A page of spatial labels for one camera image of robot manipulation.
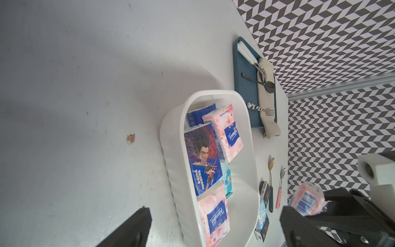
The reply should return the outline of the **teal tray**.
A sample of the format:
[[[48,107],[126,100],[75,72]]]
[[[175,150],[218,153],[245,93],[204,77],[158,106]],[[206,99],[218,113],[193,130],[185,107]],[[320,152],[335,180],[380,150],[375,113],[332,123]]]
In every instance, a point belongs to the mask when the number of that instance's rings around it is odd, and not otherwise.
[[[235,79],[235,91],[238,92],[241,97],[244,99],[245,103],[253,103],[258,105],[258,83],[248,80],[242,76],[242,73],[247,76],[257,80],[257,69],[251,65],[248,60],[246,60],[242,54],[238,52],[237,44],[239,41],[242,41],[246,47],[250,50],[253,56],[259,62],[261,56],[245,41],[244,38],[238,37],[235,39],[233,44],[233,58],[234,58],[234,79]],[[273,107],[265,107],[271,108],[275,111],[274,122],[278,123],[277,119],[277,103],[276,103],[276,92],[271,94],[274,96],[274,106]],[[264,128],[262,121],[260,119],[260,114],[258,111],[254,111],[252,109],[248,109],[250,115],[250,122],[252,128]]]

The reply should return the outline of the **white storage box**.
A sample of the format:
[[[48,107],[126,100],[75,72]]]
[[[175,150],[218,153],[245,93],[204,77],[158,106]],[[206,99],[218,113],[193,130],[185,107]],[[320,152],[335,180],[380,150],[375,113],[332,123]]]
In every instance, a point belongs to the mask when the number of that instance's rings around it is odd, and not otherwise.
[[[188,247],[244,247],[260,199],[248,110],[234,91],[192,94],[160,127],[171,190]]]

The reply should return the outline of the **beige cloth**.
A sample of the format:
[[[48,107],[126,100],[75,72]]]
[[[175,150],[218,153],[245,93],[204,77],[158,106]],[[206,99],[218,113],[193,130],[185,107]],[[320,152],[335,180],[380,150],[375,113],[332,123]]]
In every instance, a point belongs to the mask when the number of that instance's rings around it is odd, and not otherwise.
[[[265,58],[260,58],[258,64],[266,73],[266,81],[275,83],[274,66]],[[262,109],[270,108],[271,110],[275,110],[274,93],[267,92],[264,85],[261,84],[258,85],[258,102]],[[279,125],[275,122],[275,116],[267,116],[263,111],[259,114],[265,128],[266,138],[270,139],[280,136],[281,130]]]

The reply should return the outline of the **teal cartoon tissue pack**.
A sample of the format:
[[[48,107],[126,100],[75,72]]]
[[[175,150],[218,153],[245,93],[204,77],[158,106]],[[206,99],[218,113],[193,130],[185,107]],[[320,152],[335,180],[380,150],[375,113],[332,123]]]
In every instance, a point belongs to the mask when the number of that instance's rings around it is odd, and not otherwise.
[[[222,169],[222,174],[223,174],[221,180],[223,181],[225,196],[226,196],[226,198],[229,198],[233,193],[230,165],[227,163],[222,163],[221,169]]]

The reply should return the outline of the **white handled knife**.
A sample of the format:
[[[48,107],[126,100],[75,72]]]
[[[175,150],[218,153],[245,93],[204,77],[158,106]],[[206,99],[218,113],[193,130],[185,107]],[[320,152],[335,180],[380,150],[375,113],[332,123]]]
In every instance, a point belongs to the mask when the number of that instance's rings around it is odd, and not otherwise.
[[[238,52],[254,67],[259,69],[258,61],[243,41],[237,43]]]

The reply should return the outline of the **purple tissue pack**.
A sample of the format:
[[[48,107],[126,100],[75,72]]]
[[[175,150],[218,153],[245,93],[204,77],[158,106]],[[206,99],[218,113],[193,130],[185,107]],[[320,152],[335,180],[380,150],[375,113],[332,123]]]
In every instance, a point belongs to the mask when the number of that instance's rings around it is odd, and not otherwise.
[[[212,124],[205,123],[185,130],[184,139],[195,194],[199,197],[223,176]]]

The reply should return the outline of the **light blue tissue pack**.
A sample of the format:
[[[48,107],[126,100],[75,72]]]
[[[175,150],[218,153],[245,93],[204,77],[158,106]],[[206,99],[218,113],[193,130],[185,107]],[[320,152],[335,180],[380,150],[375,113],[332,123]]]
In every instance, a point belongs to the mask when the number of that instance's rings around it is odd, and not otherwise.
[[[268,230],[269,220],[266,212],[266,203],[264,199],[261,199],[258,220],[255,227],[255,234],[258,239],[262,241],[266,237],[267,230]]]

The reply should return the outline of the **pink white tissue pack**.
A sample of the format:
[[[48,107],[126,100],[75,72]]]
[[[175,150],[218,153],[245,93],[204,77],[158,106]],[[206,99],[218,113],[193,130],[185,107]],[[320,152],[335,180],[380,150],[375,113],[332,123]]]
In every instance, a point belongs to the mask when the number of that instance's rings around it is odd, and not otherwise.
[[[211,111],[202,120],[212,124],[220,160],[229,164],[243,148],[233,105]]]

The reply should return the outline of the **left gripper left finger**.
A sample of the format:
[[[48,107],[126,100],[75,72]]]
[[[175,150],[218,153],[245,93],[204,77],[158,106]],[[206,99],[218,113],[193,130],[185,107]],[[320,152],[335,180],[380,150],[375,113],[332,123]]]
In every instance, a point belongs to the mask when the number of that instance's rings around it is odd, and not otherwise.
[[[97,247],[145,247],[151,225],[150,209],[142,207],[99,243]]]

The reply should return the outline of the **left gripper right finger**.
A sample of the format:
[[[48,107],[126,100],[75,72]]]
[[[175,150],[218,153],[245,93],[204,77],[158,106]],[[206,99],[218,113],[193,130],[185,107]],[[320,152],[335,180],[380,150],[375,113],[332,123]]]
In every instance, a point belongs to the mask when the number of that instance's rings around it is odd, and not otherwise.
[[[337,241],[290,206],[282,208],[280,224],[288,247],[339,247]]]

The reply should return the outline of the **black tissue pack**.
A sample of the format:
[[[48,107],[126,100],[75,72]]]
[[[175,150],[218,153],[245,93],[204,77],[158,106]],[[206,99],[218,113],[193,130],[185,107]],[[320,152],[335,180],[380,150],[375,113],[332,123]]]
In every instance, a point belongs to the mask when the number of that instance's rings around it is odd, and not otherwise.
[[[261,243],[264,243],[265,241],[269,224],[270,221],[268,216],[266,216],[265,219],[259,219],[257,222],[256,228],[254,230],[254,234],[256,239]]]
[[[271,190],[270,190],[270,186],[269,186],[268,182],[267,181],[261,181],[260,186],[259,186],[259,190],[260,190],[261,202],[263,202],[265,208],[267,208],[268,207],[268,203],[270,201],[270,195],[271,195]]]

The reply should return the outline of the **dark blue Tempo pack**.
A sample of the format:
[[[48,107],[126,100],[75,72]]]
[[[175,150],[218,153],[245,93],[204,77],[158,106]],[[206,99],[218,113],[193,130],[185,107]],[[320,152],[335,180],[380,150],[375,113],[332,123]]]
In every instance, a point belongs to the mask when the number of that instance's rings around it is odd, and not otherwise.
[[[190,127],[204,124],[202,117],[214,110],[216,110],[216,104],[208,105],[203,108],[195,109],[187,113],[187,120]]]

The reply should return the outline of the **pale blue pink pack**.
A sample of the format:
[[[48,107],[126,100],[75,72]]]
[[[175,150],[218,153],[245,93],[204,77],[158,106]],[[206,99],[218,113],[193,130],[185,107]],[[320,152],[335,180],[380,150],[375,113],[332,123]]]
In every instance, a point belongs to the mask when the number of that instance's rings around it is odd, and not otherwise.
[[[313,183],[303,182],[291,197],[289,206],[302,216],[318,215],[325,206],[324,192]]]

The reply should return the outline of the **dark metal spoon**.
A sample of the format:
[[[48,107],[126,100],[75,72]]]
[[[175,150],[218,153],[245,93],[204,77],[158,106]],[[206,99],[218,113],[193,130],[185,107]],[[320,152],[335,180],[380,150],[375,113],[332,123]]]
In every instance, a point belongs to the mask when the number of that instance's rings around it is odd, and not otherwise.
[[[265,79],[263,80],[263,82],[260,82],[260,81],[258,81],[258,80],[256,80],[256,79],[253,79],[252,77],[248,76],[248,75],[245,74],[245,73],[241,73],[241,76],[242,76],[243,78],[247,79],[247,80],[250,80],[250,81],[253,81],[253,82],[255,82],[255,83],[258,83],[258,84],[263,85],[264,88],[265,88],[265,90],[266,90],[268,93],[270,93],[270,94],[273,94],[273,93],[275,93],[275,91],[276,91],[275,84],[274,84],[273,82],[266,81]]]

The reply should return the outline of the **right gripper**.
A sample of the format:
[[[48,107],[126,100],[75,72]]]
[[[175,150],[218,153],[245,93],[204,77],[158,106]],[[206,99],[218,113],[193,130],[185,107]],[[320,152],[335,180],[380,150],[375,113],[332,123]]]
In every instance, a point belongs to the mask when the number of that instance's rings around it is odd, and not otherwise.
[[[309,216],[317,227],[336,231],[341,247],[393,247],[395,222],[358,190],[324,192],[327,211]]]

